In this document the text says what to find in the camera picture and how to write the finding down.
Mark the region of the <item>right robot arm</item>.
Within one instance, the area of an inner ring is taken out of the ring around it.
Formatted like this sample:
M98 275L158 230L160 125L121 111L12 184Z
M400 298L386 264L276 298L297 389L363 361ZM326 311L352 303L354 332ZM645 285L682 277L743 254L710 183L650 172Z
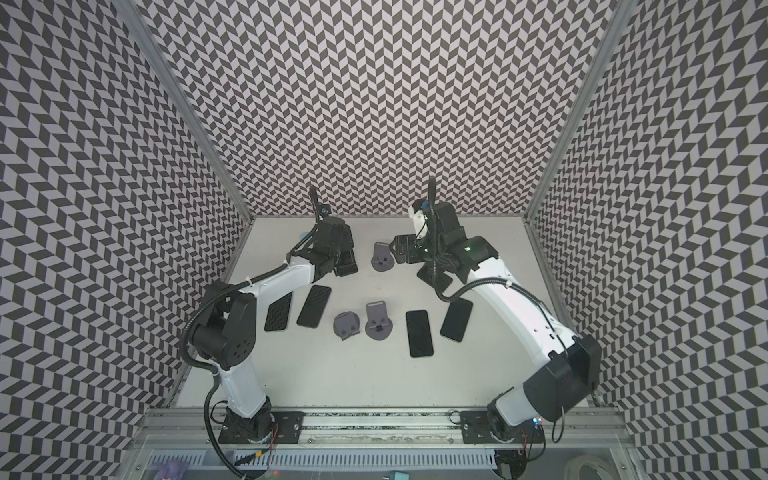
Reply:
M421 279L450 308L465 294L478 294L531 359L533 373L487 406L489 429L497 440L511 441L538 419L557 423L595 392L602 349L594 337L575 333L549 313L484 237L466 235L450 203L417 199L408 216L414 231L390 243L395 261L420 265Z

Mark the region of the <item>black phone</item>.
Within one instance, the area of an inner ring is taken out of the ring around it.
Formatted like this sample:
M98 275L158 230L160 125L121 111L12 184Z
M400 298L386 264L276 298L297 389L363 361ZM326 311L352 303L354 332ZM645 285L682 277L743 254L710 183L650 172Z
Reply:
M474 304L465 299L458 299L449 304L440 335L454 342L461 343L473 311Z
M359 271L352 252L343 252L337 259L334 273L337 277L345 277L356 274Z
M313 285L297 318L297 324L306 328L317 328L324 315L332 289L327 286Z
M434 354L431 328L426 310L406 313L409 354L412 358L431 357Z

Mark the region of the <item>patterned screen phone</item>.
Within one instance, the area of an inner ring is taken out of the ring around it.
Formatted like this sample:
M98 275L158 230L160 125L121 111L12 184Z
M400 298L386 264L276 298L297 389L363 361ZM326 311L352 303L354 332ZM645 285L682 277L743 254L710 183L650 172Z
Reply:
M267 316L264 322L265 332L284 331L287 329L292 306L292 296L293 294L289 292L268 307Z

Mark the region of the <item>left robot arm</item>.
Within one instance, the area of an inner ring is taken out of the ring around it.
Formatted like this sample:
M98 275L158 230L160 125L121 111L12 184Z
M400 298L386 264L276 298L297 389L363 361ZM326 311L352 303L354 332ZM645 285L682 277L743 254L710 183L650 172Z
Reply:
M278 267L238 284L216 281L206 288L202 305L183 327L179 354L187 365L212 374L227 400L225 420L247 440L266 439L275 424L253 363L258 326L270 307L329 273L356 272L351 227L328 216L315 221Z

